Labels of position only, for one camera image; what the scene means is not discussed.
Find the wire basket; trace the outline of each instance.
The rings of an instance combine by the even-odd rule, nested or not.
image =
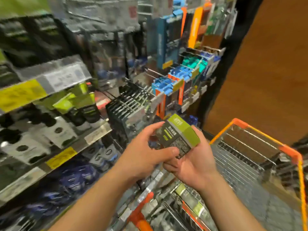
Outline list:
[[[218,171],[265,229],[307,231],[300,153],[239,119],[210,144]]]

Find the finger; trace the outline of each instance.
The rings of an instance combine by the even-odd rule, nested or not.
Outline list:
[[[206,138],[204,137],[203,133],[201,130],[199,130],[197,127],[195,126],[192,126],[193,130],[195,131],[195,133],[198,135],[200,141],[202,142],[206,142],[207,143],[207,140]]]
[[[175,157],[172,159],[169,159],[165,161],[164,163],[167,163],[169,165],[172,165],[173,167],[178,167],[179,166],[179,159],[176,159]]]
[[[151,124],[144,128],[138,136],[140,136],[142,139],[147,139],[153,135],[153,133],[156,131],[156,129],[161,128],[165,122],[157,122],[154,124]]]
[[[155,150],[153,153],[154,163],[158,164],[176,157],[179,155],[180,151],[177,147],[167,147],[164,149]]]
[[[173,167],[172,165],[163,163],[163,167],[164,167],[164,169],[167,170],[168,172],[171,172],[171,173],[176,173],[176,172],[177,172],[177,168]]]

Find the small product box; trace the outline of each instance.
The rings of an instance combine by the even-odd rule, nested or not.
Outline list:
[[[156,131],[156,136],[162,147],[177,147],[180,150],[178,159],[200,143],[193,128],[177,114]]]

